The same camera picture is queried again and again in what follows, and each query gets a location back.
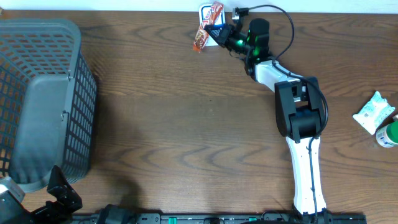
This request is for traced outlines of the red orange snack bar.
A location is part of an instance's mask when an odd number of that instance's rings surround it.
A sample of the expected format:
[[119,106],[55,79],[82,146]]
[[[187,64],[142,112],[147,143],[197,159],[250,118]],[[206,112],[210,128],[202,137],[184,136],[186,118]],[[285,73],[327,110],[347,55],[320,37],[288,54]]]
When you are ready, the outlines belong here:
[[200,22],[200,26],[195,35],[193,41],[193,50],[196,52],[201,52],[206,46],[207,40],[210,37],[205,31],[205,26],[208,24],[215,25],[215,21],[220,16],[222,10],[224,10],[224,5],[220,2],[213,2],[211,9],[205,16],[204,20]]

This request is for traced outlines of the green lid jar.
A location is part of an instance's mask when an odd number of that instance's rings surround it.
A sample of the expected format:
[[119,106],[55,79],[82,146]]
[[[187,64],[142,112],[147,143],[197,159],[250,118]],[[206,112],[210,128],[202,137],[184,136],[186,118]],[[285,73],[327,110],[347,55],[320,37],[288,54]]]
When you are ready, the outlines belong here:
[[397,146],[397,121],[379,129],[376,132],[376,141],[382,147]]

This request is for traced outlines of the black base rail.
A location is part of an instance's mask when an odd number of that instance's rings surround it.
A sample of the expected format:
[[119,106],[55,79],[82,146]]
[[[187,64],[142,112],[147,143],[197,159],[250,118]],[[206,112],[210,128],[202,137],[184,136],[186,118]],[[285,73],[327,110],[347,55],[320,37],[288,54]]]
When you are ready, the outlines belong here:
[[[266,212],[262,215],[161,215],[158,213],[136,213],[129,220],[135,224],[238,224],[238,223],[308,223],[288,213]],[[364,215],[324,213],[318,216],[318,223],[366,224]]]

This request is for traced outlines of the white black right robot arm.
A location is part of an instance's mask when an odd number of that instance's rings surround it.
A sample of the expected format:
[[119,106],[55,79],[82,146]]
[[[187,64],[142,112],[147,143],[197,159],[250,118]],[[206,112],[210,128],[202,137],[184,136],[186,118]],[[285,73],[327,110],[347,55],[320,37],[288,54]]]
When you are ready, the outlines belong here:
[[318,152],[328,121],[328,107],[315,77],[296,75],[282,67],[269,50],[269,22],[254,19],[247,33],[230,24],[206,25],[205,31],[221,47],[243,54],[244,67],[255,82],[275,96],[275,119],[292,157],[294,208],[316,218],[326,208]]

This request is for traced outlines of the teal wet wipes pack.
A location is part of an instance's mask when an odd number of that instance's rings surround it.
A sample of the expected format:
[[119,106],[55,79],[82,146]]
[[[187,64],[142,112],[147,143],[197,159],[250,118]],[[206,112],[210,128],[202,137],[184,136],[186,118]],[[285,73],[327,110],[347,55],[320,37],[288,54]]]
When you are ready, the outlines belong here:
[[376,91],[371,99],[353,115],[357,121],[370,135],[375,134],[376,129],[391,115],[395,107],[391,106],[383,98],[379,91]]

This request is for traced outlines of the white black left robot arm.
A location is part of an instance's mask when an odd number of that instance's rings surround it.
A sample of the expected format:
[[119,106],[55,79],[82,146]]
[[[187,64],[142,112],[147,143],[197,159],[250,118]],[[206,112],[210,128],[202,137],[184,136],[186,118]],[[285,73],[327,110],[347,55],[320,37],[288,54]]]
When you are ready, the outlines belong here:
[[[36,223],[70,223],[72,214],[83,207],[81,197],[66,180],[61,168],[53,166],[47,192],[56,201],[46,201],[43,207],[31,212]],[[129,210],[107,205],[99,212],[96,223],[136,223],[137,216]]]

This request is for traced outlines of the white barcode scanner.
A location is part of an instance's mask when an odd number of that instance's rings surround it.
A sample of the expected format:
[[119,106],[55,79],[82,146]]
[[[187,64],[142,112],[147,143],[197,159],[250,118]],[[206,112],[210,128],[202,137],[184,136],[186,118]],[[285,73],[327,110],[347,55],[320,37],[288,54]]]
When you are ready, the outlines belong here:
[[[207,4],[202,4],[202,5],[199,7],[198,13],[199,13],[200,22],[202,22],[202,21],[204,20],[205,16],[206,16],[206,15],[208,14],[208,12],[210,11],[211,5],[212,5],[212,3],[207,3]],[[224,14],[224,10],[222,10],[220,16],[219,16],[219,17],[217,18],[217,20],[215,21],[215,25],[222,25],[222,24],[224,24],[225,22],[226,22],[225,14]],[[216,43],[211,37],[209,37],[205,46],[206,46],[206,47],[217,46],[217,43]]]

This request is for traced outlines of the grey plastic basket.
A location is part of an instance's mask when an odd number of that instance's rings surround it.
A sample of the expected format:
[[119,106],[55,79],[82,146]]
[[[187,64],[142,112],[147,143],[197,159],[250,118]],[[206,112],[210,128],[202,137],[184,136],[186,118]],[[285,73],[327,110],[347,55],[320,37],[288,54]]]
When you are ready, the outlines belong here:
[[1,21],[1,175],[25,192],[90,169],[96,81],[66,19]]

